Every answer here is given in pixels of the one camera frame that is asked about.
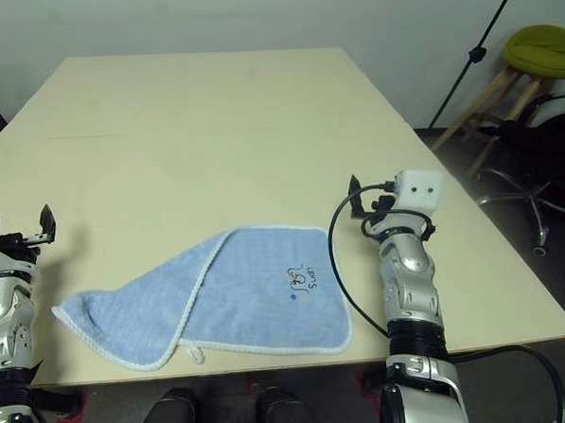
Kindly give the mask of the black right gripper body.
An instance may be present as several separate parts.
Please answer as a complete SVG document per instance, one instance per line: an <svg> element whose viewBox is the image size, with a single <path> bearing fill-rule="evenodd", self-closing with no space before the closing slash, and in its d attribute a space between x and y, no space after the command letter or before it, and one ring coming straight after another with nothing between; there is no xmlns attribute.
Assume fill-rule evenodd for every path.
<svg viewBox="0 0 565 423"><path fill-rule="evenodd" d="M367 211L366 215L368 217L373 216L375 214L387 214L390 211L394 203L396 202L395 195L380 195L377 199L373 200L370 204L370 210Z"/></svg>

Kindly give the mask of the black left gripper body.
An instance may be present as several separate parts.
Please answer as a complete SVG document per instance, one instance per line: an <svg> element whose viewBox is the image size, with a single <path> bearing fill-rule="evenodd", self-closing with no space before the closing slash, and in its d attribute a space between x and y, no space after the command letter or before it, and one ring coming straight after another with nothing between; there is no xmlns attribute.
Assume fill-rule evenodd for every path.
<svg viewBox="0 0 565 423"><path fill-rule="evenodd" d="M39 246L43 244L46 244L45 233L0 235L0 272L35 272Z"/></svg>

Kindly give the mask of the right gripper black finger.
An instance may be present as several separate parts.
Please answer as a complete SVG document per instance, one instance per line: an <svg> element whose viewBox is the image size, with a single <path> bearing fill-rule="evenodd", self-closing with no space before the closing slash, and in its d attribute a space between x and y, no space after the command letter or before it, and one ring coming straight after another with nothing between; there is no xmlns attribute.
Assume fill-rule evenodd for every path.
<svg viewBox="0 0 565 423"><path fill-rule="evenodd" d="M362 207L361 183L355 175L351 175L348 185L349 203L351 210L351 219L363 219L366 217L366 211Z"/></svg>

